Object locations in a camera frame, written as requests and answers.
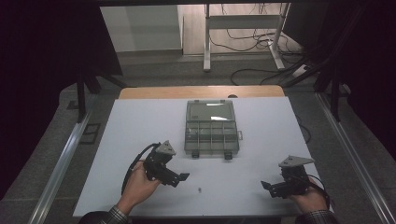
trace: white table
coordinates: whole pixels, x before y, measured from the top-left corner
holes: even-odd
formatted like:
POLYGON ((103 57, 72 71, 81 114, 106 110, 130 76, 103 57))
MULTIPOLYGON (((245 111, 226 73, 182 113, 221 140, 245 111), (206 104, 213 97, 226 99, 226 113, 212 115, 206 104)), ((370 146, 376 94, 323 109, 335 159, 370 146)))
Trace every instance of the white table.
MULTIPOLYGON (((260 182, 283 182, 278 163, 289 155, 311 158, 289 99, 230 99, 238 131, 244 136, 231 161, 225 161, 223 155, 194 160, 185 154, 188 100, 195 98, 115 102, 75 217, 109 210, 120 198, 126 170, 137 154, 151 143, 165 140, 177 152, 167 167, 190 176, 176 188, 160 185, 131 216, 282 217, 299 213, 292 201, 271 198, 260 182)), ((318 176, 314 164, 305 169, 318 176)))

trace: plaid sleeve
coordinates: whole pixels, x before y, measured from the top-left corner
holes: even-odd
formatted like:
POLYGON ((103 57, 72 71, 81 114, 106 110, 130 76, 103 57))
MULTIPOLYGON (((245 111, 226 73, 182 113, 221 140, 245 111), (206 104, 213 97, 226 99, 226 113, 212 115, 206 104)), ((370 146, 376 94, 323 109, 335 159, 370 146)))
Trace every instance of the plaid sleeve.
POLYGON ((128 217, 125 216, 118 208, 116 205, 114 205, 110 211, 108 211, 108 214, 106 218, 104 218, 100 224, 126 224, 128 222, 128 217))
POLYGON ((329 210, 318 210, 300 215, 296 218, 296 224, 338 224, 334 214, 329 210))

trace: gray floor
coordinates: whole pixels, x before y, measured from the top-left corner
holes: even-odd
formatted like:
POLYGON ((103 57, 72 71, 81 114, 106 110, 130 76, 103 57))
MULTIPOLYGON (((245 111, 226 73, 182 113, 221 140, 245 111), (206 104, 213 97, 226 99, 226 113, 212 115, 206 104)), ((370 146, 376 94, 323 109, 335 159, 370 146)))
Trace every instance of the gray floor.
MULTIPOLYGON (((230 74, 237 69, 275 69, 269 55, 215 56, 212 59, 210 73, 203 71, 202 57, 186 57, 174 53, 161 55, 148 53, 139 57, 121 54, 120 63, 124 77, 119 79, 138 87, 232 85, 230 74)), ((234 80, 240 85, 257 85, 270 75, 241 73, 234 80)), ((282 77, 272 79, 267 84, 276 84, 280 78, 282 77)), ((307 145, 316 160, 318 172, 334 200, 335 214, 341 223, 382 223, 318 103, 312 90, 314 81, 315 78, 311 77, 284 91, 290 98, 295 114, 312 135, 307 145)), ((89 124, 100 123, 99 134, 91 144, 91 135, 82 137, 82 143, 78 145, 45 223, 78 222, 77 218, 72 218, 74 207, 90 171, 111 107, 120 93, 119 87, 102 79, 100 82, 103 90, 89 121, 89 124)), ((26 223, 29 220, 75 126, 78 111, 70 105, 76 100, 75 86, 62 92, 59 108, 50 126, 20 176, 0 202, 0 223, 26 223)), ((346 98, 340 100, 340 116, 349 138, 359 150, 370 175, 385 196, 392 213, 396 214, 395 160, 356 117, 348 106, 346 98)), ((302 132, 308 137, 305 130, 302 129, 302 132)), ((287 224, 292 221, 293 217, 283 218, 282 223, 287 224)))

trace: hand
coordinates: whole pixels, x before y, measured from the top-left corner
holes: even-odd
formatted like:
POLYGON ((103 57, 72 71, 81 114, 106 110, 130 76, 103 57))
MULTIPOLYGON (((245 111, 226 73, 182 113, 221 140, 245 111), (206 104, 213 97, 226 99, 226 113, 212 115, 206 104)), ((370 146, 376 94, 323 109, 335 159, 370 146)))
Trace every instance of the hand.
POLYGON ((297 203, 302 213, 310 213, 318 210, 328 210, 326 205, 326 200, 323 195, 317 189, 309 187, 307 192, 304 195, 290 195, 289 198, 297 203))
POLYGON ((128 179, 117 207, 128 216, 132 208, 145 201, 160 184, 160 180, 148 180, 143 162, 139 161, 128 179))

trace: desk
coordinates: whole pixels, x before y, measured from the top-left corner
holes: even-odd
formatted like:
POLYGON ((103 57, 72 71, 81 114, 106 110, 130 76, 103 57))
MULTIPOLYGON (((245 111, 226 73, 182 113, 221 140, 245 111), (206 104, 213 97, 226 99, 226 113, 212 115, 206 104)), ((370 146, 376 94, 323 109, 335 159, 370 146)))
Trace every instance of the desk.
MULTIPOLYGON (((74 216, 110 209, 120 197, 123 177, 134 157, 149 144, 165 140, 170 140, 177 152, 167 167, 191 175, 176 188, 159 186, 149 199, 134 208, 132 216, 298 214, 292 201, 271 198, 260 183, 282 182, 278 163, 289 155, 310 158, 289 99, 277 86, 213 86, 123 90, 113 106, 74 216), (238 130, 244 135, 238 154, 231 161, 216 156, 192 159, 183 147, 187 101, 198 97, 224 99, 229 94, 242 97, 230 98, 238 130)), ((318 175, 314 164, 305 169, 318 175)))

